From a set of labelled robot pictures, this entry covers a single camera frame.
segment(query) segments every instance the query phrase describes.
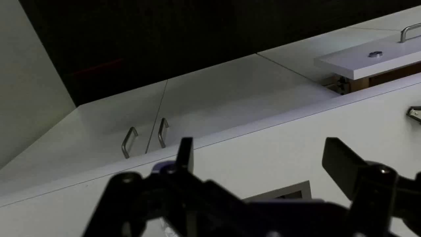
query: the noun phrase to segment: white cabinet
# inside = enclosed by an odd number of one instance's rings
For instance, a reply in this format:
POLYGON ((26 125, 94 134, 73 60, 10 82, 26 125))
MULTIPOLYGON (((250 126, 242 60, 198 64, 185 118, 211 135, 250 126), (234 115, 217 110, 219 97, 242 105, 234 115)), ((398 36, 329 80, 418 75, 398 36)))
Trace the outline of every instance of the white cabinet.
MULTIPOLYGON (((217 181, 238 197, 310 180, 314 198, 348 206, 346 196, 321 165, 325 138, 339 136, 364 159, 392 165, 413 179, 421 169, 421 130, 405 111, 421 102, 419 90, 421 73, 335 97, 323 102, 325 106, 314 103, 317 111, 305 117, 288 122, 279 119, 268 129, 194 150, 194 173, 201 180, 217 181)), ((130 169, 147 176, 156 161, 173 157, 161 152, 154 155, 158 156, 147 164, 127 159, 117 171, 130 169)), ((77 175, 71 186, 15 196, 8 204, 1 202, 1 192, 0 235, 81 235, 110 176, 108 171, 84 175, 81 180, 77 175)), ((161 233, 156 222, 147 227, 143 235, 161 233)), ((392 231, 415 235, 396 218, 392 231)))
POLYGON ((165 81, 76 107, 0 171, 0 192, 123 160, 121 143, 134 126, 129 152, 146 151, 165 81))
POLYGON ((259 55, 168 80, 148 151, 336 96, 259 55))

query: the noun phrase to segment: white panel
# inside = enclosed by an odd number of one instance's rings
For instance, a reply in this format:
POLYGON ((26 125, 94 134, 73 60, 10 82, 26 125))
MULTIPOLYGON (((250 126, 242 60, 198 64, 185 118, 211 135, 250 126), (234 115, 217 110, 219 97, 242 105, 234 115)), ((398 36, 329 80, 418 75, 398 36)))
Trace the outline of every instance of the white panel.
POLYGON ((314 64, 315 57, 392 34, 396 34, 396 31, 340 28, 260 51, 259 53, 296 71, 300 75, 304 75, 310 80, 327 82, 329 77, 333 76, 333 73, 329 69, 317 67, 314 64))
POLYGON ((0 1, 0 167, 75 105, 15 0, 0 1))
MULTIPOLYGON (((146 176, 152 164, 135 168, 146 176)), ((79 237, 83 234, 109 176, 0 208, 0 235, 79 237)), ((159 222, 148 223, 147 237, 161 235, 159 222)))
POLYGON ((144 154, 165 81, 76 107, 0 169, 0 192, 13 193, 123 160, 121 143, 138 130, 130 154, 144 154))
POLYGON ((361 78, 421 60, 421 38, 400 42, 400 34, 350 47, 315 59, 315 64, 348 78, 361 78), (379 57, 368 53, 381 51, 379 57))
MULTIPOLYGON (((254 122, 336 93, 277 64, 250 55, 169 78, 159 118, 165 117, 167 144, 254 122)), ((158 125, 150 150, 159 147, 158 125)))
MULTIPOLYGON (((256 193, 310 180, 313 197, 348 205, 321 167, 326 136, 339 136, 364 159, 382 161, 407 177, 421 169, 421 127, 405 117, 421 103, 421 85, 318 113, 294 122, 200 148, 197 173, 235 194, 256 193)), ((401 221, 398 235, 414 235, 401 221)))

